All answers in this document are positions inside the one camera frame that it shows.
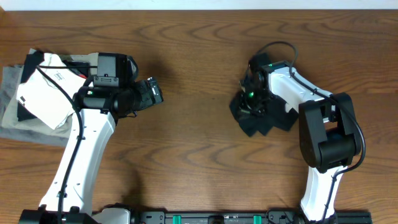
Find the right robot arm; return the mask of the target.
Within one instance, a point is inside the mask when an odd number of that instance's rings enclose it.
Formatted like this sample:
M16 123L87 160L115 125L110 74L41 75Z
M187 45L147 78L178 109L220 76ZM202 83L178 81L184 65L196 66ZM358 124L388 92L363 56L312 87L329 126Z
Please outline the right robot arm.
M364 138L351 97L319 89L286 61L249 61L241 90L229 108L248 136L299 125L299 147L308 165L300 210L289 223L339 223L334 201L342 175L357 168Z

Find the black t-shirt with logo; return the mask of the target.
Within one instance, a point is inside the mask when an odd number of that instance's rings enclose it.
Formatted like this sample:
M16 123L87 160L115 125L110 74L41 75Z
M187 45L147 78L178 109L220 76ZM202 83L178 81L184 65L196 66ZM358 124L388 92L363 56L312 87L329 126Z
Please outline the black t-shirt with logo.
M245 94L240 91L231 100L229 108L239 127L249 137L257 132L265 136L273 127L290 131L299 114L294 109L286 111L287 103L279 96L272 96L260 103L260 108L251 111Z

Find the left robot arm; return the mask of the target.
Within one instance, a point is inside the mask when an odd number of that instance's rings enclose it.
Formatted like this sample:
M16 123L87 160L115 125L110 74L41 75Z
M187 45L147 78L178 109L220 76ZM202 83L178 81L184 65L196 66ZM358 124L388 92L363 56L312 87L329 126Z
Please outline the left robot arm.
M74 96L77 112L57 173L35 210L22 211L19 223L139 223L121 204L93 213L93 191L104 149L121 118L163 102L157 80L125 85L83 85Z

